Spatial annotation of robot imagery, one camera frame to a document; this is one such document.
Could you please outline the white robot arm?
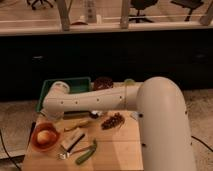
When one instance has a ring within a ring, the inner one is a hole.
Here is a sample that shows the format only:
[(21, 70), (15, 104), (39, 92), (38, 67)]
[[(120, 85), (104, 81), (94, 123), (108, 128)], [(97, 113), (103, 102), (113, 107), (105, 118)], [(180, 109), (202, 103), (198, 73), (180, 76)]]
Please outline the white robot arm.
[(67, 111), (136, 111), (144, 171), (197, 171), (185, 99), (168, 78), (75, 94), (57, 81), (43, 100), (43, 110), (51, 119)]

